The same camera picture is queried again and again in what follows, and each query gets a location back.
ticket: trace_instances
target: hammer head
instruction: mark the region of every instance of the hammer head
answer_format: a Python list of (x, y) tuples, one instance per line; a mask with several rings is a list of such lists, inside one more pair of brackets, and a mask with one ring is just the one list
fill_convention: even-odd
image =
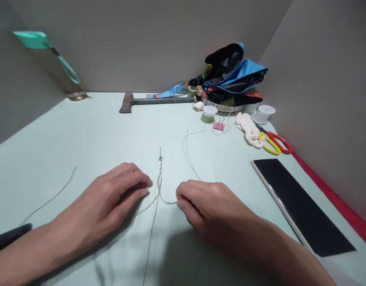
[(123, 98), (122, 107), (119, 110), (120, 113), (131, 113), (131, 107), (133, 105), (134, 96), (133, 93), (125, 93)]

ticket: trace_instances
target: white rag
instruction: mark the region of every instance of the white rag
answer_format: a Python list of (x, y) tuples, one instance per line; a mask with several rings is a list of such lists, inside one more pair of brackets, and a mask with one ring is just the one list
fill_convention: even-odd
[(202, 111), (204, 108), (204, 103), (202, 101), (194, 103), (194, 106), (192, 108), (193, 108), (193, 110), (195, 110), (197, 112)]
[(236, 126), (245, 132), (245, 139), (247, 142), (257, 148), (261, 148), (264, 144), (263, 140), (259, 140), (258, 137), (260, 136), (260, 131), (254, 124), (252, 118), (248, 113), (241, 114), (239, 112), (236, 117)]

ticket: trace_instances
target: red edge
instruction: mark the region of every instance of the red edge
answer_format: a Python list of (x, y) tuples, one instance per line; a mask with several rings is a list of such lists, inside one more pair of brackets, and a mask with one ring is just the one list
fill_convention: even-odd
[(352, 228), (366, 242), (366, 223), (296, 153), (293, 152), (292, 155)]

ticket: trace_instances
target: light green table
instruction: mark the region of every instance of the light green table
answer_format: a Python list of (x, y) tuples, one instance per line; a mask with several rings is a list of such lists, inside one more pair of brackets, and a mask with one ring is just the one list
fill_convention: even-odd
[[(192, 104), (134, 106), (131, 114), (119, 114), (124, 93), (89, 95), (91, 98), (81, 102), (64, 100), (0, 145), (0, 233), (17, 227), (58, 193), (75, 166), (68, 187), (29, 220), (34, 227), (51, 221), (97, 176), (122, 162), (137, 164), (155, 181), (159, 147), (165, 200), (175, 201), (180, 182), (196, 179), (182, 151), (187, 128), (189, 133), (204, 128), (201, 113), (193, 111)], [(270, 124), (264, 128), (274, 131)], [(215, 136), (212, 126), (207, 125), (204, 132), (188, 137), (188, 150), (203, 181), (225, 183), (257, 215), (297, 240), (250, 164), (254, 159), (275, 156), (249, 146), (234, 126)], [(329, 259), (366, 285), (364, 241), (293, 156), (281, 154), (277, 158), (357, 249)], [(151, 200), (152, 195), (146, 197), (138, 211)], [(47, 285), (142, 285), (152, 216), (151, 207), (105, 247), (70, 264)], [(247, 274), (249, 278), (243, 273), (196, 237), (176, 205), (159, 203), (145, 285), (231, 286), (245, 285), (248, 279), (249, 285), (258, 284), (252, 273)]]

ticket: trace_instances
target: black screen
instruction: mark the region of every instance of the black screen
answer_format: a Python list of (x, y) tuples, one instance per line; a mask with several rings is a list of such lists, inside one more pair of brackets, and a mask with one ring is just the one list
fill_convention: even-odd
[(280, 161), (255, 160), (254, 164), (316, 254), (325, 257), (355, 250)]

